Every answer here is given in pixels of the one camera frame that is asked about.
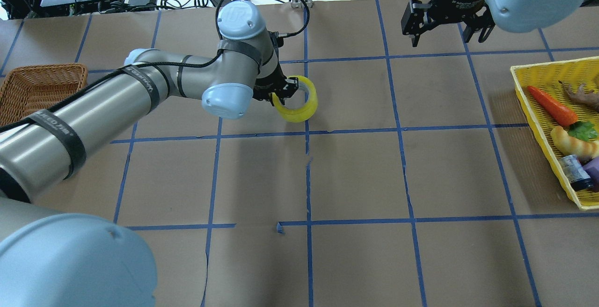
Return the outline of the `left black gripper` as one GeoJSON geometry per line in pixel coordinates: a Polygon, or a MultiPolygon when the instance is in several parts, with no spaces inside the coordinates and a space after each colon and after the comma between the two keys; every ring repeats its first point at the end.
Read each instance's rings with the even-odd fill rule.
{"type": "Polygon", "coordinates": [[[281,68],[276,66],[274,71],[263,78],[257,78],[253,87],[253,99],[259,102],[269,102],[274,106],[274,100],[285,105],[285,100],[292,98],[299,89],[298,77],[287,77],[281,68]]]}

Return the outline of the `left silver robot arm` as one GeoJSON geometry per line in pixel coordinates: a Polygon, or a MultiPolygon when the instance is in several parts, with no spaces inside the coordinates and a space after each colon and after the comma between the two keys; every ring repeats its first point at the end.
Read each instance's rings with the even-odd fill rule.
{"type": "Polygon", "coordinates": [[[216,15],[212,59],[135,49],[124,66],[1,134],[1,305],[3,307],[154,307],[155,258],[136,232],[94,215],[64,213],[32,200],[71,178],[122,130],[171,96],[200,100],[208,113],[239,119],[250,102],[279,112],[298,90],[286,77],[282,39],[257,6],[233,1],[216,15]]]}

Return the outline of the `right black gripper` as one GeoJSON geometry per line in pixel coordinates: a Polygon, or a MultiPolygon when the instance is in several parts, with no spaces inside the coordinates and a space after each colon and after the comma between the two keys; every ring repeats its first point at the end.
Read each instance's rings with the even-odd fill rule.
{"type": "Polygon", "coordinates": [[[402,34],[416,48],[421,35],[440,25],[464,23],[462,40],[469,43],[474,34],[485,43],[496,24],[485,0],[409,0],[402,16],[402,34]]]}

